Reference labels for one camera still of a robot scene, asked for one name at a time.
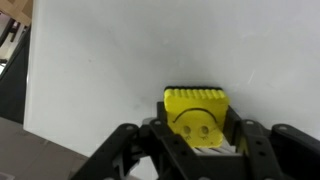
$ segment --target white wall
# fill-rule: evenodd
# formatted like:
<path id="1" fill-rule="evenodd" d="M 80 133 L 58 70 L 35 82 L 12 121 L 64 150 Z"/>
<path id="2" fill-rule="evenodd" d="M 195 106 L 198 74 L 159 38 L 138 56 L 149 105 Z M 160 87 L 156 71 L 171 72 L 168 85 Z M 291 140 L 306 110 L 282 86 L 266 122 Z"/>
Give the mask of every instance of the white wall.
<path id="1" fill-rule="evenodd" d="M 320 138 L 320 1 L 36 1 L 25 129 L 90 155 L 167 85 Z"/>

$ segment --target gray surface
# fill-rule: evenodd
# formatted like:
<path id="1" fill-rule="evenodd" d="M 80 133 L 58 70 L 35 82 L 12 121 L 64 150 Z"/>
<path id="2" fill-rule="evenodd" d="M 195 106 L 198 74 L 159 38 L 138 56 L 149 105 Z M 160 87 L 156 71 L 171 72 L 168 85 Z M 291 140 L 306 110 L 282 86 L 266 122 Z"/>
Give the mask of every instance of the gray surface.
<path id="1" fill-rule="evenodd" d="M 0 180 L 14 180 L 14 176 L 0 172 Z"/>
<path id="2" fill-rule="evenodd" d="M 0 117 L 0 172 L 15 180 L 67 180 L 86 159 Z"/>
<path id="3" fill-rule="evenodd" d="M 9 16 L 1 13 L 1 15 L 0 15 L 0 35 L 2 34 L 3 30 L 6 28 L 6 25 L 9 20 L 10 20 Z"/>

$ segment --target white surface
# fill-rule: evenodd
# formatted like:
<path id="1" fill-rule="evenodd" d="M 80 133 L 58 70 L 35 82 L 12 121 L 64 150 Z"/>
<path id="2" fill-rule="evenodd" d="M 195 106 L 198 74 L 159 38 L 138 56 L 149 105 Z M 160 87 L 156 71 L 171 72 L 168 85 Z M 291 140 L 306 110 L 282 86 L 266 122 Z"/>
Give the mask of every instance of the white surface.
<path id="1" fill-rule="evenodd" d="M 2 73 L 4 67 L 3 66 L 0 66 L 0 74 Z"/>
<path id="2" fill-rule="evenodd" d="M 90 155 L 167 85 L 320 138 L 320 1 L 36 1 L 24 128 Z"/>

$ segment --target sponge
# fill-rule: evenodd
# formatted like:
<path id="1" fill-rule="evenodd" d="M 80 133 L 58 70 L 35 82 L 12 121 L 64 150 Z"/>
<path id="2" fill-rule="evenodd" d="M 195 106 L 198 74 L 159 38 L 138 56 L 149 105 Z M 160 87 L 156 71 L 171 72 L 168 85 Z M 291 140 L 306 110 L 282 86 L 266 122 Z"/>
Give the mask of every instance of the sponge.
<path id="1" fill-rule="evenodd" d="M 229 98 L 221 88 L 168 87 L 164 92 L 167 123 L 191 147 L 219 147 Z"/>

